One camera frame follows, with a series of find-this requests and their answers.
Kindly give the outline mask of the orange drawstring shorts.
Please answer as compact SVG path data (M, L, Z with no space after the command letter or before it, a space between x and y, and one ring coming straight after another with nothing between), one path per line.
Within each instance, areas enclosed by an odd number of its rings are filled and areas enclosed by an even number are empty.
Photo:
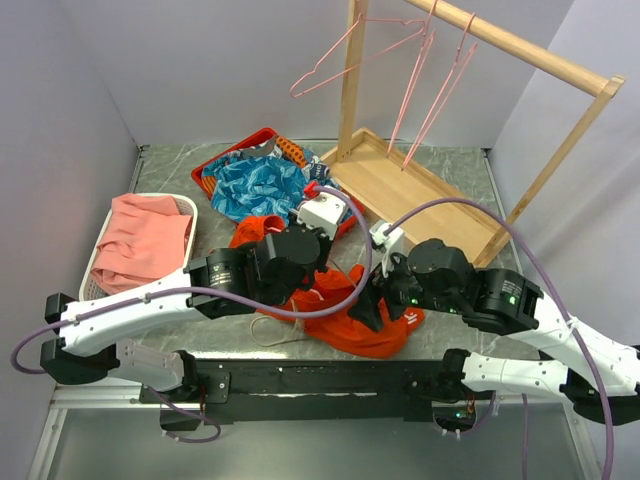
M230 246L235 248L257 242L266 234L276 233L284 227L284 220L276 215L248 217L236 227ZM348 273L331 268L315 276L311 290L296 291L282 308L301 312L328 309L346 299L355 290L363 273L364 266L361 264L354 265ZM404 348L410 335L423 323L425 312L409 307L399 319L393 321L386 311L384 302L379 303L378 311L383 319L383 328L378 333L350 317L345 308L325 317L306 320L282 315L276 315L275 318L295 325L306 335L337 350L356 356L387 359Z

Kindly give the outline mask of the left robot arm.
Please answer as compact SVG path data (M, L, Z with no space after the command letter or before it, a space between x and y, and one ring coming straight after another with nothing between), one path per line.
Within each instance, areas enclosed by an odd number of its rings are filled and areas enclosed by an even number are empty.
M217 249L121 294L87 301L52 295L46 319L63 325L55 339L42 344L40 365L64 385L115 377L188 401L199 388L193 356L145 347L134 336L173 323L280 308L326 271L332 244L319 228L292 226L257 242Z

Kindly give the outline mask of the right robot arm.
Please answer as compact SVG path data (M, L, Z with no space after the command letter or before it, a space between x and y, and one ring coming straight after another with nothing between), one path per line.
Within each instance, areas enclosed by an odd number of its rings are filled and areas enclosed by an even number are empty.
M376 267L350 317L378 332L409 307L458 315L477 330L526 343L544 353L537 361L492 358L448 350L438 387L449 398L497 390L558 399L580 416L605 421L598 385L604 386L614 425L639 418L639 350L583 323L565 319L538 285L504 269L477 269L463 251L439 239L408 255L394 253L392 269Z

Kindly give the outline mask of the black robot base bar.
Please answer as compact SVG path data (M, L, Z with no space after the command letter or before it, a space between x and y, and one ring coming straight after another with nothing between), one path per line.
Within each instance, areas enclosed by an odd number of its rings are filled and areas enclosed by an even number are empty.
M220 425L378 418L429 422L433 403L492 396L462 384L459 360L198 359L195 365L200 387L184 401Z

